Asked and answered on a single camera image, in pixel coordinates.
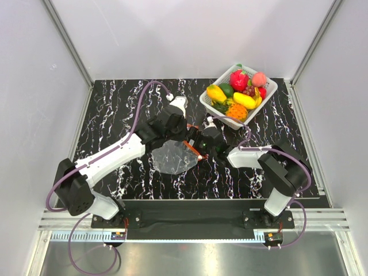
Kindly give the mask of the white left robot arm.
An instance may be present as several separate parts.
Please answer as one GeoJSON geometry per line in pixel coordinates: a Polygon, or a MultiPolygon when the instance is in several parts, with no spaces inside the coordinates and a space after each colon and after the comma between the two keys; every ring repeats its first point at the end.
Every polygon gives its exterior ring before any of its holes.
{"type": "Polygon", "coordinates": [[[102,217],[113,228],[124,222],[122,207],[116,200],[93,190],[95,184],[120,166],[163,146],[169,140],[184,141],[186,107],[173,101],[159,114],[139,124],[123,139],[96,154],[71,163],[59,164],[54,189],[71,216],[91,213],[102,217]]]}

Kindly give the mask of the clear zip top bag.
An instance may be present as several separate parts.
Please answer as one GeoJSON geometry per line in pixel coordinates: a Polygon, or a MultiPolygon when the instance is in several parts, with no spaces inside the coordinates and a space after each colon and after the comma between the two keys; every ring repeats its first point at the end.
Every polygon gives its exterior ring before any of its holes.
{"type": "Polygon", "coordinates": [[[162,174],[178,175],[208,158],[194,148],[194,140],[168,140],[151,152],[152,164],[162,174]]]}

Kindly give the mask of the yellow orange papaya toy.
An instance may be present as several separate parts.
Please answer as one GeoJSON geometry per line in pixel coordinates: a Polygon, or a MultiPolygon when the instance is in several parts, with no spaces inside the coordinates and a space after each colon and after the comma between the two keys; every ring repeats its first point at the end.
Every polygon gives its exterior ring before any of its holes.
{"type": "Polygon", "coordinates": [[[227,100],[227,96],[217,85],[210,85],[206,88],[207,96],[216,103],[223,104],[227,100]]]}

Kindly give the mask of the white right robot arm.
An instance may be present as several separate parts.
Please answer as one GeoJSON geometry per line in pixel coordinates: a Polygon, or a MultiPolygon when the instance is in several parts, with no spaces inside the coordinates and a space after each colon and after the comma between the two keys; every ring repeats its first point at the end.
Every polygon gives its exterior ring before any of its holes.
{"type": "Polygon", "coordinates": [[[203,157],[213,157],[217,164],[229,168],[257,168],[273,189],[263,206],[261,221],[274,228],[282,220],[282,212],[297,194],[312,183],[312,169],[288,143],[278,141],[263,147],[233,147],[224,140],[215,125],[199,130],[190,126],[186,134],[189,147],[203,157]]]}

